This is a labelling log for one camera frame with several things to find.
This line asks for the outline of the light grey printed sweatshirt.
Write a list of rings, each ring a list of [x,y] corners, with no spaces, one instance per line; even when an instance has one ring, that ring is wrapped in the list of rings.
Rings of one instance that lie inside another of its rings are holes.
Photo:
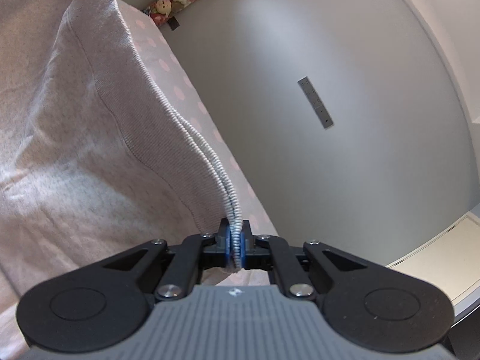
[[[137,53],[116,0],[1,0],[1,281],[210,233],[233,185]]]

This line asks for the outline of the pink polka dot bedsheet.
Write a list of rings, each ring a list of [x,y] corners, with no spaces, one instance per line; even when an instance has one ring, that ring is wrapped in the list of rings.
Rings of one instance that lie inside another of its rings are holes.
[[[249,221],[251,232],[254,235],[276,236],[277,230],[167,40],[143,12],[121,0],[117,3],[132,35],[134,46],[152,80],[179,114],[202,134],[219,157],[236,190],[243,218]]]

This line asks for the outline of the white room door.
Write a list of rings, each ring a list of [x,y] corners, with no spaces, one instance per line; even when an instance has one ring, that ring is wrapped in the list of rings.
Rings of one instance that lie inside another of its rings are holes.
[[[479,217],[467,212],[450,228],[388,267],[441,289],[459,323],[479,308]]]

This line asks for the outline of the black wall socket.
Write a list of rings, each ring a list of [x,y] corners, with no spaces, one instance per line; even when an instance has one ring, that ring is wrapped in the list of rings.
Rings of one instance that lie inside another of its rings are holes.
[[[168,20],[168,25],[171,28],[172,31],[176,30],[179,28],[180,24],[178,20],[175,17],[172,17]]]

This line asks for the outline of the grey wall switch panel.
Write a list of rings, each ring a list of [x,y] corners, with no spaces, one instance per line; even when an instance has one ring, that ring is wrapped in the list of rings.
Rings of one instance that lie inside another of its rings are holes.
[[[316,116],[320,120],[324,129],[330,128],[334,125],[334,122],[326,110],[324,103],[322,102],[320,95],[315,90],[312,82],[304,77],[298,81],[298,85],[312,106],[313,111],[315,111]]]

